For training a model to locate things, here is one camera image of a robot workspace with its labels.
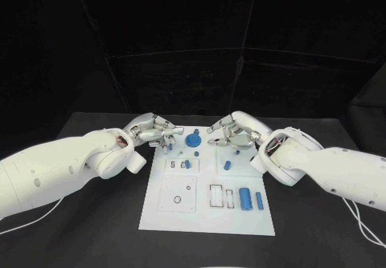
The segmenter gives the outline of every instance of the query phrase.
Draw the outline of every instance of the blue cylinder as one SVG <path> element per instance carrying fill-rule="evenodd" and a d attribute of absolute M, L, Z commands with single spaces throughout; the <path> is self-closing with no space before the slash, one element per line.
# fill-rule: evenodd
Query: blue cylinder
<path fill-rule="evenodd" d="M 229 170 L 229 168 L 231 168 L 231 161 L 227 161 L 227 162 L 225 162 L 224 169 L 225 169 L 225 170 Z"/>
<path fill-rule="evenodd" d="M 250 188 L 239 188 L 239 204 L 242 210 L 252 209 L 252 200 Z"/>
<path fill-rule="evenodd" d="M 257 192 L 257 200 L 258 200 L 260 210 L 264 210 L 264 201 L 261 200 L 261 193 L 260 192 Z"/>
<path fill-rule="evenodd" d="M 202 144 L 202 138 L 198 134 L 189 134 L 188 138 L 185 139 L 185 143 L 189 147 L 198 147 Z"/>

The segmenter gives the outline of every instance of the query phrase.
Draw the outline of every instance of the black table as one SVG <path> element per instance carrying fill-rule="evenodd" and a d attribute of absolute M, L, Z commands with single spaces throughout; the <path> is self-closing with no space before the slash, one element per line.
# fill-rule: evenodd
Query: black table
<path fill-rule="evenodd" d="M 124 127 L 134 117 L 75 113 L 59 138 Z M 219 120 L 166 118 L 192 126 Z M 300 128 L 324 147 L 356 148 L 336 119 L 261 120 L 274 129 Z M 264 175 L 274 237 L 139 230 L 155 148 L 143 145 L 137 151 L 149 160 L 137 175 L 126 170 L 110 180 L 93 179 L 41 222 L 0 236 L 0 267 L 386 267 L 386 251 L 363 238 L 342 198 L 310 177 L 288 187 Z M 3 219 L 2 230 L 41 217 L 52 206 Z M 365 223 L 386 240 L 386 212 L 363 205 L 360 210 Z"/>

